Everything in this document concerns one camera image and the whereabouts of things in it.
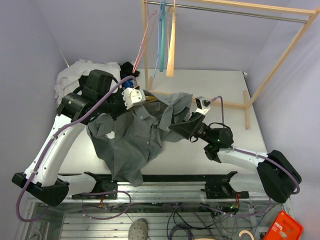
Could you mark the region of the yellow hanger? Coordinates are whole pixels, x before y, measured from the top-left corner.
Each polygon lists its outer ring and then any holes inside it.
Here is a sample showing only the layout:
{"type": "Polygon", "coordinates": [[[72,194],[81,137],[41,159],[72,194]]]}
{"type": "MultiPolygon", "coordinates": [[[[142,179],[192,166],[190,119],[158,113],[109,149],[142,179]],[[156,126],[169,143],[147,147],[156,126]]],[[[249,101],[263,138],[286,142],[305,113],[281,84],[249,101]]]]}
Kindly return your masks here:
{"type": "Polygon", "coordinates": [[[138,87],[128,88],[128,99],[133,104],[143,103],[145,101],[152,102],[157,100],[155,96],[146,95],[146,92],[138,87]]]}

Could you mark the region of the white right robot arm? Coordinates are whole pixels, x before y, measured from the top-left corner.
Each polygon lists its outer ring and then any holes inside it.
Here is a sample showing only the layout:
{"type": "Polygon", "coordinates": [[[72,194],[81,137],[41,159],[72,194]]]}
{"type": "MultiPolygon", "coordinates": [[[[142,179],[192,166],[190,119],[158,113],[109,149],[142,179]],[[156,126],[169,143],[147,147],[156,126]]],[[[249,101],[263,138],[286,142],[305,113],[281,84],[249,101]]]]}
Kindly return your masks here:
{"type": "Polygon", "coordinates": [[[169,129],[190,142],[206,142],[206,157],[220,164],[230,164],[248,170],[249,174],[230,172],[220,186],[226,198],[240,192],[267,195],[277,203],[285,203],[300,192],[301,176],[284,154],[278,150],[269,153],[254,152],[233,145],[233,132],[224,123],[215,128],[204,123],[205,115],[193,112],[188,120],[171,124],[169,129]]]}

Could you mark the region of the grey shirt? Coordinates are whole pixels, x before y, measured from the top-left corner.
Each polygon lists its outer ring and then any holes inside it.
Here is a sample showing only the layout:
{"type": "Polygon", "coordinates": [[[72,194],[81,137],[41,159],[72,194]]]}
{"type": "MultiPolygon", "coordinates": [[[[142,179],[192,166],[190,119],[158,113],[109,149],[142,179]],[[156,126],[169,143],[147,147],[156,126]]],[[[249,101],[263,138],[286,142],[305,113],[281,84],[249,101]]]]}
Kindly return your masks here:
{"type": "Polygon", "coordinates": [[[95,153],[105,162],[112,180],[139,186],[144,181],[141,169],[161,153],[163,142],[183,139],[169,126],[184,121],[184,109],[191,108],[192,94],[155,97],[156,101],[134,106],[116,120],[103,113],[87,125],[95,153]]]}

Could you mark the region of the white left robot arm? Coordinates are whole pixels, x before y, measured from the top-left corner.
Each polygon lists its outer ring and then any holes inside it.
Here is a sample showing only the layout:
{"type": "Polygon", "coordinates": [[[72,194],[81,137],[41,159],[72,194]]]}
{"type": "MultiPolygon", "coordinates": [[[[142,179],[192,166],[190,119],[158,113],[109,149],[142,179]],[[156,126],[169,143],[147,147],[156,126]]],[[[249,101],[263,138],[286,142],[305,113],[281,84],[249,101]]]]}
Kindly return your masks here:
{"type": "Polygon", "coordinates": [[[52,130],[36,159],[12,177],[15,185],[51,207],[68,196],[96,199],[102,194],[103,180],[99,176],[88,171],[61,176],[59,171],[74,141],[91,120],[100,114],[116,118],[126,111],[123,81],[117,81],[111,73],[92,70],[80,77],[80,83],[62,98],[52,130]]]}

